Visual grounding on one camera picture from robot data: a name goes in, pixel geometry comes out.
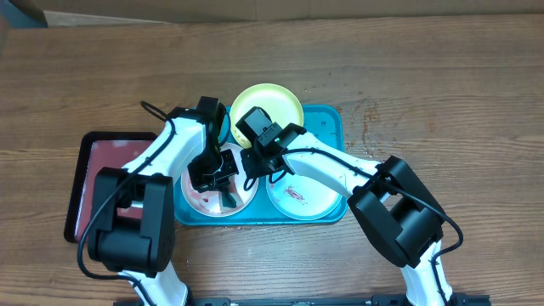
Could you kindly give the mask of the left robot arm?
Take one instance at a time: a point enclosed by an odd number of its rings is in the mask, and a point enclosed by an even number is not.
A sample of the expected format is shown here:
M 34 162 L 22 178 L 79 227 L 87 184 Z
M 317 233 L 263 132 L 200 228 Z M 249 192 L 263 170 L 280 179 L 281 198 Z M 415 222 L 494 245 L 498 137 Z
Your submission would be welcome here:
M 240 170 L 230 149 L 219 140 L 226 108 L 204 99 L 195 109 L 165 113 L 142 106 L 165 126 L 156 140 L 121 168 L 104 167 L 93 187 L 91 218 L 78 244 L 76 260 L 89 278 L 85 254 L 107 269 L 106 281 L 127 281 L 141 305 L 184 305 L 188 287 L 178 278 L 171 258 L 175 242 L 174 185 L 188 173 L 192 188 L 217 191 L 224 208 L 243 200 L 234 186 Z

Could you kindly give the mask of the white plate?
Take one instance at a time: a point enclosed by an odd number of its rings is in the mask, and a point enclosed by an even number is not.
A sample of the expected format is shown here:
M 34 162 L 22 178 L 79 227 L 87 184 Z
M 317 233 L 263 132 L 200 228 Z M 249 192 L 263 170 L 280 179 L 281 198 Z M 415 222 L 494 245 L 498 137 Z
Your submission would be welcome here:
M 213 218 L 224 218 L 241 212 L 253 199 L 258 190 L 258 183 L 245 191 L 243 185 L 247 179 L 241 162 L 242 147 L 238 144 L 227 142 L 221 147 L 222 150 L 231 149 L 234 155 L 236 166 L 239 173 L 229 178 L 228 191 L 235 200 L 235 207 L 225 207 L 222 195 L 219 191 L 197 192 L 190 182 L 189 172 L 187 170 L 181 176 L 181 190 L 184 199 L 189 205 L 200 214 Z

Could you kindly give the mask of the yellow-green plate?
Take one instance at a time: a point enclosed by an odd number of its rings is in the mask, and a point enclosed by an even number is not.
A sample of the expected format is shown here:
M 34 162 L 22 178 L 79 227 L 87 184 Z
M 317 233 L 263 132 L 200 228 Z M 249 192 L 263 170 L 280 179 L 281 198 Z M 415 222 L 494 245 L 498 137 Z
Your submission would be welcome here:
M 249 148 L 250 141 L 235 126 L 236 123 L 253 106 L 266 111 L 272 122 L 277 122 L 282 128 L 289 123 L 298 126 L 304 124 L 303 108 L 298 98 L 289 89 L 273 83 L 259 83 L 241 92 L 230 108 L 230 131 L 242 148 Z

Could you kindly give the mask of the green scrub sponge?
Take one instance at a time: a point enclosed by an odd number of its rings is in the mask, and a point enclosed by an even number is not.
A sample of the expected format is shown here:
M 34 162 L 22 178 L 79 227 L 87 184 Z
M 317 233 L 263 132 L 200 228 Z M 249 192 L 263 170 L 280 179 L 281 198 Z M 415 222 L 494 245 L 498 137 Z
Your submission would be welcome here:
M 222 188 L 220 191 L 221 206 L 223 208 L 234 209 L 237 207 L 236 199 L 230 194 L 228 188 Z

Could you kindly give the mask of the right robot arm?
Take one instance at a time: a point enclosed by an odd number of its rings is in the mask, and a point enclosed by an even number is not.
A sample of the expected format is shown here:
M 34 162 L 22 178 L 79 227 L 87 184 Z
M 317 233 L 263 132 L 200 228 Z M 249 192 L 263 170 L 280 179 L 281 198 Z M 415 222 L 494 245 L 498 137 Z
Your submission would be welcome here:
M 442 255 L 463 243 L 459 226 L 403 160 L 360 159 L 318 140 L 301 127 L 246 132 L 242 162 L 251 178 L 289 173 L 337 192 L 371 245 L 400 268 L 412 305 L 452 305 Z

